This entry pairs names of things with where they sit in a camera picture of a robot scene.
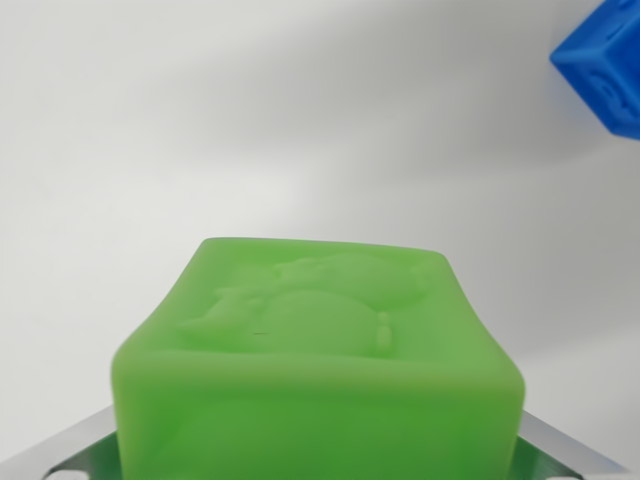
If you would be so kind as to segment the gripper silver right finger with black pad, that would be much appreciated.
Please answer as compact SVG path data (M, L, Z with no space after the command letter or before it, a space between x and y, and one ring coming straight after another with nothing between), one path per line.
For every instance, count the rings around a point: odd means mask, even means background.
M524 412L509 478L630 480L639 475Z

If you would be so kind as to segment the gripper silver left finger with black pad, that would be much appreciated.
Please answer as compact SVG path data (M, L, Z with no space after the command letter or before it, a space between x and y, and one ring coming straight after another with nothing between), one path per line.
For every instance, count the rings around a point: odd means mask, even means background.
M106 407L1 463L2 479L44 479L56 465L116 431L114 409Z

